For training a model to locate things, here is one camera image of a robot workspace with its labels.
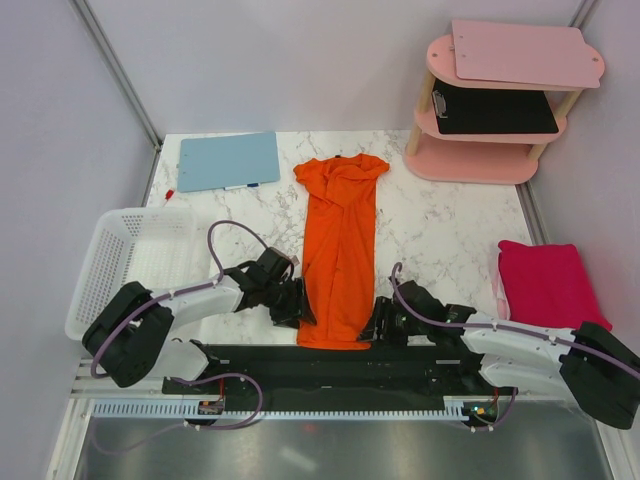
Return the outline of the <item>black clipboard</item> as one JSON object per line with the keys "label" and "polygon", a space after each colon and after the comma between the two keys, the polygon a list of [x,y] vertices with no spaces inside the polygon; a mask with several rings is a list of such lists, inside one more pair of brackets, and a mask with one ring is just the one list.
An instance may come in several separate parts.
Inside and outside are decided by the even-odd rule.
{"label": "black clipboard", "polygon": [[436,80],[432,100],[444,135],[559,132],[542,91],[461,88]]}

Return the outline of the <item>orange t shirt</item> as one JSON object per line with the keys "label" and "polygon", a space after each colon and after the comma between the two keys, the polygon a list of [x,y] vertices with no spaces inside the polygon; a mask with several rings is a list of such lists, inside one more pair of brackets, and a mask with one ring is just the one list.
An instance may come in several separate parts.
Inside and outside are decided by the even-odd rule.
{"label": "orange t shirt", "polygon": [[366,350],[359,339],[374,306],[377,180],[389,164],[372,155],[311,159],[294,168],[308,193],[302,276],[314,325],[297,344]]}

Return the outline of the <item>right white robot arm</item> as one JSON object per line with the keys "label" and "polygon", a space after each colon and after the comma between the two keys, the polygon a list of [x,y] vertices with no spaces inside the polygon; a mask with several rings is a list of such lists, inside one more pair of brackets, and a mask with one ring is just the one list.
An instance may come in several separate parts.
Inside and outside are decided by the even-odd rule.
{"label": "right white robot arm", "polygon": [[639,409],[639,357],[604,327],[539,327],[443,304],[414,281],[379,297],[360,342],[405,346],[412,337],[458,351],[458,381],[477,394],[490,385],[566,398],[610,427],[628,430]]}

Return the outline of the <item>white plastic basket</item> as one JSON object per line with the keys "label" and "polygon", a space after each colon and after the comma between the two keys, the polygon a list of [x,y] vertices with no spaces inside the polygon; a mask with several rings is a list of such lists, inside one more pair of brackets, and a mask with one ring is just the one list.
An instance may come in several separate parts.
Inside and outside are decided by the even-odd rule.
{"label": "white plastic basket", "polygon": [[98,220],[65,322],[75,341],[126,283],[154,289],[188,282],[196,244],[197,217],[191,208],[125,208]]}

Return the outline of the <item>folded magenta t shirt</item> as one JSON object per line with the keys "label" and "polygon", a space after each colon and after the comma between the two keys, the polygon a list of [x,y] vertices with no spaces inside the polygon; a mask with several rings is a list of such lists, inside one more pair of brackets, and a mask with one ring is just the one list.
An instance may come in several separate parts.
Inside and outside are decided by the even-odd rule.
{"label": "folded magenta t shirt", "polygon": [[578,329],[594,323],[610,331],[577,248],[498,243],[498,271],[514,322]]}

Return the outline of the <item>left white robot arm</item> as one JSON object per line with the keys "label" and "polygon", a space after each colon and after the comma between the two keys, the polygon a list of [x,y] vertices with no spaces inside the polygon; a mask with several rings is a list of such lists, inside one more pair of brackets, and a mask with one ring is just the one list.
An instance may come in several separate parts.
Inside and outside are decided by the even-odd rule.
{"label": "left white robot arm", "polygon": [[304,279],[293,276],[293,262],[269,247],[257,260],[226,268],[220,277],[154,292],[140,282],[125,284],[88,327],[82,345],[92,355],[92,375],[107,376],[120,388],[135,385],[153,370],[179,376],[198,393],[219,382],[219,369],[209,363],[197,341],[178,343],[180,359],[161,365],[170,332],[206,317],[257,306],[268,309],[276,326],[299,328],[317,324]]}

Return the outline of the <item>blue white marker pen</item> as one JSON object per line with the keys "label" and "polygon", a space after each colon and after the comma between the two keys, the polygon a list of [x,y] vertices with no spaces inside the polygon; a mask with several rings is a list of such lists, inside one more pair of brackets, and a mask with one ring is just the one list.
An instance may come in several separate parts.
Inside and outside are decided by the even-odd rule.
{"label": "blue white marker pen", "polygon": [[261,186],[260,183],[250,183],[250,184],[223,187],[223,190],[234,191],[234,190],[240,190],[240,189],[258,188],[259,186]]}

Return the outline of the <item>pink clipboard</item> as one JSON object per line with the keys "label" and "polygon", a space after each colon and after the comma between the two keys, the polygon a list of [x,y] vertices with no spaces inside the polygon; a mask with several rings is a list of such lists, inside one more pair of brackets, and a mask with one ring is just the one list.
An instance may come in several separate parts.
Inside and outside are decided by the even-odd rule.
{"label": "pink clipboard", "polygon": [[600,75],[581,31],[454,19],[456,74],[464,80],[597,88]]}

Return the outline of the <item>blue clipboard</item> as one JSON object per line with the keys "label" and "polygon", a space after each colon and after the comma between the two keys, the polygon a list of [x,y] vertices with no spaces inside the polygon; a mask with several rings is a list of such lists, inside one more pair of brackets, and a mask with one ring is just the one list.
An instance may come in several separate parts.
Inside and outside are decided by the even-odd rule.
{"label": "blue clipboard", "polygon": [[258,186],[281,178],[274,132],[181,141],[177,191]]}

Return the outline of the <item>folded light pink t shirt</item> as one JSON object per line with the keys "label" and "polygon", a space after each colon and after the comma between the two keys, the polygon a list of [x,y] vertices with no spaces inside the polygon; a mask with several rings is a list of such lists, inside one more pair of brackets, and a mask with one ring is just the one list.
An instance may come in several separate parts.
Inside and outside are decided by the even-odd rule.
{"label": "folded light pink t shirt", "polygon": [[496,303],[498,318],[501,320],[509,320],[511,316],[511,309],[497,264],[494,265],[491,271],[491,286],[493,297]]}

